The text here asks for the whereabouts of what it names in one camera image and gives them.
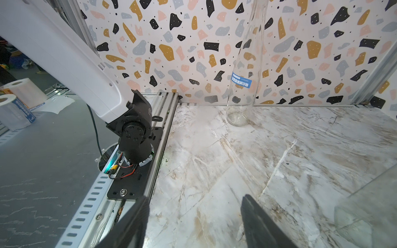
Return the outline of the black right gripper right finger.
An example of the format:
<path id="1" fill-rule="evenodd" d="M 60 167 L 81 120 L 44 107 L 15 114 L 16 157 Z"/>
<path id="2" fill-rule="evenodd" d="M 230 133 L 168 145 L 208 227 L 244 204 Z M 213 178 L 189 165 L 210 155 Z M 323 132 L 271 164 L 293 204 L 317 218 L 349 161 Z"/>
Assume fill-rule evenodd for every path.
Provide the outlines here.
<path id="1" fill-rule="evenodd" d="M 297 247 L 251 195 L 243 197 L 240 211 L 248 248 Z"/>

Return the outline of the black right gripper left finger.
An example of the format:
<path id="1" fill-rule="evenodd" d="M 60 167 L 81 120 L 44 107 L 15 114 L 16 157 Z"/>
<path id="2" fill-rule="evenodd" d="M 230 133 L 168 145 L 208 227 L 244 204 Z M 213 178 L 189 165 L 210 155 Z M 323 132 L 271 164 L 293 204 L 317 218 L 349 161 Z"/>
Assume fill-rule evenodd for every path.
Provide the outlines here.
<path id="1" fill-rule="evenodd" d="M 149 218 L 149 199 L 140 197 L 96 248 L 142 248 Z"/>

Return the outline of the glass bottle blue label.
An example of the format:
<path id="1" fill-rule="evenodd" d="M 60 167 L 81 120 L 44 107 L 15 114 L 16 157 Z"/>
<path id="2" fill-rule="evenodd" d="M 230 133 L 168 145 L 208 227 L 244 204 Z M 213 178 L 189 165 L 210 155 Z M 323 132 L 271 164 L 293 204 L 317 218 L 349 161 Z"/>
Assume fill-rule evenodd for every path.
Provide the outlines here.
<path id="1" fill-rule="evenodd" d="M 269 1 L 254 1 L 247 31 L 231 75 L 226 119 L 233 126 L 249 122 L 262 76 L 264 25 Z"/>
<path id="2" fill-rule="evenodd" d="M 359 248 L 397 246 L 397 166 L 335 207 L 337 233 Z"/>

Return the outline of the glass bottle blue label back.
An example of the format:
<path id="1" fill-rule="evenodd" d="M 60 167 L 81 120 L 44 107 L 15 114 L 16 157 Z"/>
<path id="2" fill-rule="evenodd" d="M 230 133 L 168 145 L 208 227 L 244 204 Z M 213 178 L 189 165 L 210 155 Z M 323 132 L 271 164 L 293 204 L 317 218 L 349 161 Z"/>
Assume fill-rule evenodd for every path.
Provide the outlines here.
<path id="1" fill-rule="evenodd" d="M 359 248 L 397 246 L 397 166 L 335 207 L 337 233 Z"/>

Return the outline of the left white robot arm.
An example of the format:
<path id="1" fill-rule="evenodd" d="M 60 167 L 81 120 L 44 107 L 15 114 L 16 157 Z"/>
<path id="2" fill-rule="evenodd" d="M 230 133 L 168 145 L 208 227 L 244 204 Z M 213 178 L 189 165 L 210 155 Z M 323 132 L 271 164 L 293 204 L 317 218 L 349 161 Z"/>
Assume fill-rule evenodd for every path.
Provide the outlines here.
<path id="1" fill-rule="evenodd" d="M 78 95 L 119 137 L 129 164 L 154 157 L 152 107 L 45 1 L 1 1 L 1 36 Z"/>

